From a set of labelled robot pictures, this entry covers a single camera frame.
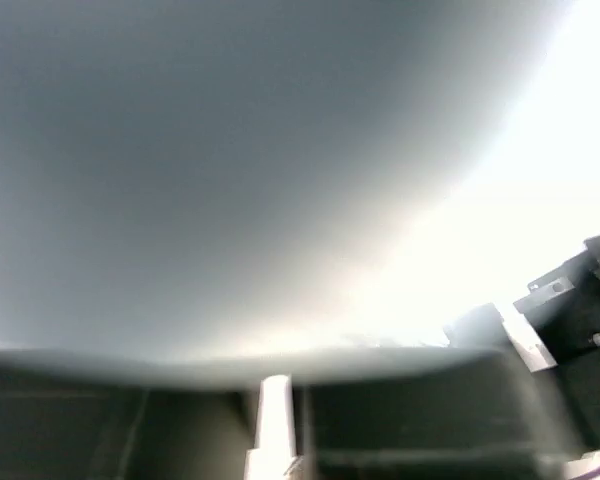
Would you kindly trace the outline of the white pillow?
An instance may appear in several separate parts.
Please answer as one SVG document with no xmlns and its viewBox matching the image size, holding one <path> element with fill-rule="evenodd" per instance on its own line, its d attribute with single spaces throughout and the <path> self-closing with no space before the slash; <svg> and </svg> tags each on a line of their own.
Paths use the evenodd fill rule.
<svg viewBox="0 0 600 480">
<path fill-rule="evenodd" d="M 600 233 L 600 1 L 0 1 L 0 357 L 321 375 Z"/>
</svg>

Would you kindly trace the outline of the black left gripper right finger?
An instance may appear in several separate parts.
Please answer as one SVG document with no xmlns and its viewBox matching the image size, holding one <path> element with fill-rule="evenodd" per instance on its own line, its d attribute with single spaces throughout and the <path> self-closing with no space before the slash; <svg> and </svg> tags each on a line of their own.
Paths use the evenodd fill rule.
<svg viewBox="0 0 600 480">
<path fill-rule="evenodd" d="M 298 479 L 561 479 L 582 450 L 558 389 L 511 349 L 396 354 L 293 399 Z"/>
</svg>

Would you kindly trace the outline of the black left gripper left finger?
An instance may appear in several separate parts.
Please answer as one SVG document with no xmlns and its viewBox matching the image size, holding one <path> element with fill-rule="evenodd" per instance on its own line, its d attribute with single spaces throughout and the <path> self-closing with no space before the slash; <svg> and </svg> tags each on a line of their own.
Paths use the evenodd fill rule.
<svg viewBox="0 0 600 480">
<path fill-rule="evenodd" d="M 0 357 L 0 479 L 240 479 L 257 404 Z"/>
</svg>

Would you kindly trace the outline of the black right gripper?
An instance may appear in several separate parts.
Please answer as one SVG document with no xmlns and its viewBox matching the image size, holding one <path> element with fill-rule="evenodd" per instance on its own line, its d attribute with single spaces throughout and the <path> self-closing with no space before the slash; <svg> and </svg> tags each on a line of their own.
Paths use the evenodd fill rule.
<svg viewBox="0 0 600 480">
<path fill-rule="evenodd" d="M 600 450 L 600 235 L 527 285 L 509 309 L 487 303 L 445 325 L 474 358 L 463 384 L 494 435 L 567 455 Z"/>
</svg>

